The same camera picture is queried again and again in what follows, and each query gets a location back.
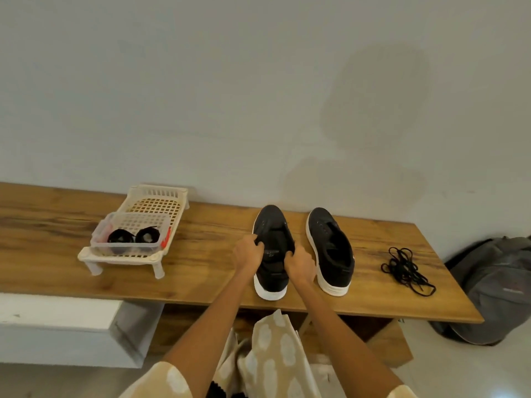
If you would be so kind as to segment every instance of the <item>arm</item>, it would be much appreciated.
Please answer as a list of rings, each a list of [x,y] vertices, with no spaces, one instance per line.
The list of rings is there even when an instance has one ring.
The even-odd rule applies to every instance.
[[[288,252],[284,264],[346,396],[385,398],[403,384],[317,293],[313,283],[315,262],[304,247],[295,243],[295,254]]]
[[[255,239],[255,234],[249,234],[236,244],[234,276],[163,358],[181,372],[194,397],[206,396],[243,292],[262,261],[264,245],[256,246]]]

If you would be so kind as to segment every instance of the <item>beige polka dot clothing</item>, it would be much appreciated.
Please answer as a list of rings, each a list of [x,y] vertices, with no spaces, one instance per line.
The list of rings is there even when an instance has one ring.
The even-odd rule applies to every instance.
[[[300,339],[287,315],[277,310],[258,321],[252,341],[237,343],[231,331],[207,396],[243,393],[248,398],[321,398]],[[120,398],[191,398],[181,372],[166,362],[155,364]],[[388,398],[415,398],[407,386]]]

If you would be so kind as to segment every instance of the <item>shoelace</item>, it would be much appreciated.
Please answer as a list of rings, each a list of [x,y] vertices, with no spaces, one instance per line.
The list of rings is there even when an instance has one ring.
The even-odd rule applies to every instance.
[[[408,286],[416,294],[428,297],[435,293],[437,288],[429,283],[428,278],[418,271],[418,266],[413,262],[413,252],[410,249],[391,247],[389,254],[392,257],[389,263],[383,263],[380,267],[383,272],[391,274],[398,283]],[[419,287],[422,292],[424,292],[422,286],[431,287],[432,291],[425,294],[416,290],[413,285]]]

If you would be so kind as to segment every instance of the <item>black sneaker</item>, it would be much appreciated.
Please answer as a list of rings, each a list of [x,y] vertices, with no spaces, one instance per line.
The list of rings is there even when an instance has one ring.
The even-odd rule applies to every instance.
[[[343,296],[354,272],[349,240],[324,208],[315,208],[309,213],[306,235],[315,252],[319,286],[332,296]]]
[[[254,276],[254,289],[265,300],[278,300],[288,289],[288,274],[284,270],[284,257],[295,251],[295,243],[282,211],[275,205],[262,208],[253,225],[258,237],[255,243],[264,243],[262,263]]]

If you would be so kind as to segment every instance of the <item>white tiled floor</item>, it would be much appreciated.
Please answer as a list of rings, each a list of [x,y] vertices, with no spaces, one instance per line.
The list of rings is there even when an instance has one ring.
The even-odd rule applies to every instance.
[[[402,329],[415,359],[395,372],[419,398],[531,396],[531,321],[496,347],[445,340],[426,321],[407,320]],[[2,364],[0,396],[115,398],[157,359],[139,370]]]

